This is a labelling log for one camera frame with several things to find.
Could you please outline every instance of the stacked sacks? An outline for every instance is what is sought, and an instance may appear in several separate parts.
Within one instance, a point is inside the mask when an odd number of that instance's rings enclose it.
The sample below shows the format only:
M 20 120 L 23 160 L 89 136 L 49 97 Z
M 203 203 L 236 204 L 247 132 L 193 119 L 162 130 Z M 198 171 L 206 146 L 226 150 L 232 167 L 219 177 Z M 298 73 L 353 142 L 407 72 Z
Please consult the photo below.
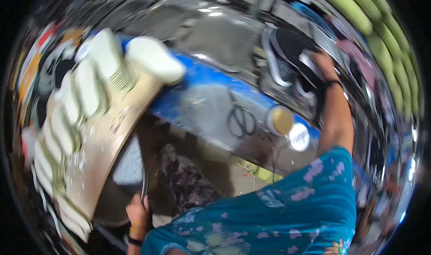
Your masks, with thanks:
M 419 115 L 423 95 L 418 85 L 416 59 L 406 35 L 386 0 L 327 0 L 363 35 L 385 74 L 396 110 L 410 120 Z

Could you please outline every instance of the round sticker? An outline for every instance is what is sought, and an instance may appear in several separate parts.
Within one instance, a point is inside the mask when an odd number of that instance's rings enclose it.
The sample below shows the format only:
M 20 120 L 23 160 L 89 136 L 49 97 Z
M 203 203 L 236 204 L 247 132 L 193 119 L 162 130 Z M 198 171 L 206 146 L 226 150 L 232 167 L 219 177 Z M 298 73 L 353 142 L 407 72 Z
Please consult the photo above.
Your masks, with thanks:
M 295 123 L 289 132 L 288 139 L 291 148 L 302 152 L 308 148 L 310 144 L 310 133 L 307 127 L 302 123 Z

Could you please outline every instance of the yellow object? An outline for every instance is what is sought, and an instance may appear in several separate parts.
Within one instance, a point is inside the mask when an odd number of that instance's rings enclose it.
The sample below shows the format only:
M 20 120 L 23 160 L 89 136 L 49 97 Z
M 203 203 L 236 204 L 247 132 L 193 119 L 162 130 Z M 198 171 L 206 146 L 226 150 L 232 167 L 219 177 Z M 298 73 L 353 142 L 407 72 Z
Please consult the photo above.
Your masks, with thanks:
M 276 108 L 272 113 L 272 124 L 278 134 L 287 134 L 294 124 L 292 113 L 281 108 Z
M 278 182 L 283 179 L 283 176 L 276 173 L 272 173 L 271 171 L 254 163 L 251 163 L 238 157 L 233 159 L 236 161 L 231 162 L 231 165 L 240 166 L 246 169 L 247 171 L 253 173 L 254 177 L 267 184 L 272 184 L 273 182 Z

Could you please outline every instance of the concrete floor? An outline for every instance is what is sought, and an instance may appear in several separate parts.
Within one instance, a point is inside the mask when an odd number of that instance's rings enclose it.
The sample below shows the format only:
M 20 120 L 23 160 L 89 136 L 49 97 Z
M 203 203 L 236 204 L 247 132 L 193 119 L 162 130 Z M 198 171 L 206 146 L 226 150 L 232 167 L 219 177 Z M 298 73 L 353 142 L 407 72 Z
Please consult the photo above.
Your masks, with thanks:
M 233 165 L 232 157 L 234 159 L 238 159 L 238 157 L 201 139 L 189 136 L 181 129 L 162 123 L 153 116 L 145 115 L 139 120 L 136 132 L 143 155 L 147 157 L 148 196 L 153 209 L 154 226 L 169 223 L 178 213 L 157 157 L 159 149 L 167 143 L 176 145 L 181 154 L 195 161 L 202 174 L 227 197 L 250 193 L 266 185 L 243 167 Z M 292 171 L 308 165 L 314 159 L 314 155 L 314 152 L 298 153 L 288 148 L 282 149 L 278 159 L 290 162 L 286 162 L 283 167 L 278 167 L 277 172 L 286 176 Z

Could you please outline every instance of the wrist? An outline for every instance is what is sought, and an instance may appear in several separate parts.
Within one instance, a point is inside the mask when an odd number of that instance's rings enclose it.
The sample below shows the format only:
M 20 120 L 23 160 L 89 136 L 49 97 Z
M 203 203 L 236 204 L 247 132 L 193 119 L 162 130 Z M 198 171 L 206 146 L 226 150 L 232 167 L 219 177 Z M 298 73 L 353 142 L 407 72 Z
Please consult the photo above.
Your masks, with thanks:
M 146 226 L 132 226 L 130 227 L 129 236 L 135 240 L 142 241 L 147 234 Z

